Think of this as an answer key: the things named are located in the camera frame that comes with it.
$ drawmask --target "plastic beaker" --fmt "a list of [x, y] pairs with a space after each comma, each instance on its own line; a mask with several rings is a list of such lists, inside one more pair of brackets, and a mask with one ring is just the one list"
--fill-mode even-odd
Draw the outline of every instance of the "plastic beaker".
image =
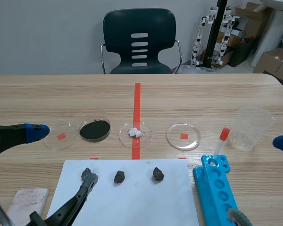
[[274, 123], [275, 119], [264, 109], [243, 107], [231, 126], [228, 140], [235, 148], [250, 151]]

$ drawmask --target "empty petri dish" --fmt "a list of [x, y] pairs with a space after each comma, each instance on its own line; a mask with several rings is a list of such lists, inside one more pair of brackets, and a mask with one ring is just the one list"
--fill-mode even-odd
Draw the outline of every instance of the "empty petri dish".
[[186, 123], [172, 125], [166, 132], [166, 138], [170, 145], [182, 151], [195, 149], [201, 140], [198, 129]]
[[62, 122], [50, 127], [50, 133], [45, 137], [44, 143], [51, 150], [64, 150], [75, 143], [77, 136], [76, 126], [70, 122]]
[[79, 127], [81, 138], [89, 142], [99, 142], [106, 139], [110, 131], [111, 125], [109, 120], [100, 116], [84, 120]]
[[152, 131], [151, 129], [145, 124], [145, 122], [140, 123], [140, 129], [139, 131], [142, 132], [142, 136], [139, 138], [131, 137], [129, 135], [129, 131], [133, 128], [132, 123], [125, 123], [118, 135], [121, 142], [126, 147], [145, 147], [148, 145], [152, 139]]

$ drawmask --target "gray wall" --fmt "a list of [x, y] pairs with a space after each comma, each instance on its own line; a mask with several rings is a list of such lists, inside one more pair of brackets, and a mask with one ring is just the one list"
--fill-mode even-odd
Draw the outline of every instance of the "gray wall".
[[[183, 61], [191, 58], [200, 17], [217, 0], [0, 0], [0, 74], [101, 74], [102, 21], [116, 9], [167, 8], [177, 23]], [[229, 0], [240, 6], [243, 1]], [[208, 40], [210, 25], [204, 32]], [[159, 59], [173, 68], [178, 49], [163, 50]], [[105, 53], [106, 71], [119, 64]]]

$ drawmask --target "red pipette tip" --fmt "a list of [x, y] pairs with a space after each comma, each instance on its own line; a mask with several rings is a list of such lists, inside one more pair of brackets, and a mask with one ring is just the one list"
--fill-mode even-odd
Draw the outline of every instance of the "red pipette tip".
[[223, 140], [223, 141], [226, 141], [227, 136], [228, 136], [229, 133], [230, 133], [230, 128], [228, 128], [228, 127], [223, 128], [223, 130], [222, 130], [222, 132], [220, 134], [219, 139]]

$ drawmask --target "wooden table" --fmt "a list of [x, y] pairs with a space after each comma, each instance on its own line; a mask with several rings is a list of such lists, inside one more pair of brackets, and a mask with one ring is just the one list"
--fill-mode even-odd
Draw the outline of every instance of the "wooden table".
[[[272, 140], [283, 135], [283, 86], [266, 74], [184, 75], [42, 75], [0, 76], [0, 125], [36, 123], [54, 126], [58, 120], [79, 126], [91, 116], [107, 117], [111, 134], [102, 142], [77, 142], [63, 151], [49, 150], [42, 141], [11, 148], [0, 155], [0, 203], [8, 209], [18, 189], [48, 188], [45, 218], [66, 159], [130, 159], [131, 149], [118, 138], [132, 122], [134, 84], [141, 83], [141, 120], [153, 131], [141, 148], [142, 159], [186, 157], [200, 225], [204, 225], [192, 169], [200, 157], [212, 154], [224, 125], [231, 125], [247, 105], [269, 111], [276, 123], [253, 151], [227, 143], [222, 154], [230, 162], [228, 179], [237, 205], [256, 226], [283, 226], [283, 152]], [[166, 139], [176, 122], [197, 127], [198, 148], [181, 152]]]

